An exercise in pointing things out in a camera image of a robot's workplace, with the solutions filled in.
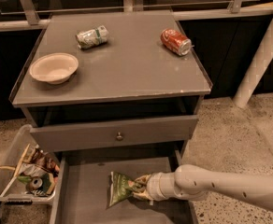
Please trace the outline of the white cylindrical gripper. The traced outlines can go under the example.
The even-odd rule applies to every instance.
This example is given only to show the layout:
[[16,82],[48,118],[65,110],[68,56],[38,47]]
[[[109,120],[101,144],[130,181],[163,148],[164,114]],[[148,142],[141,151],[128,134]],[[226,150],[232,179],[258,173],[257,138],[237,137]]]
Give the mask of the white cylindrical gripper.
[[175,197],[173,173],[153,173],[142,175],[134,180],[137,187],[146,186],[143,192],[134,192],[133,197],[141,201],[164,201]]

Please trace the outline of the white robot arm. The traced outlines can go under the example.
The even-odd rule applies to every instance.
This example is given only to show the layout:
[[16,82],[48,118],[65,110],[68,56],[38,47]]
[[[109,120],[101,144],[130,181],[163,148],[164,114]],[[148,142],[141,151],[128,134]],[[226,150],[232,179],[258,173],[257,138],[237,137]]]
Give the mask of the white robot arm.
[[[273,19],[237,89],[235,105],[243,107],[248,103],[272,59]],[[273,212],[273,176],[269,175],[211,172],[184,164],[172,173],[144,175],[141,180],[145,182],[145,188],[134,196],[150,202],[170,198],[199,201],[205,194],[216,192]]]

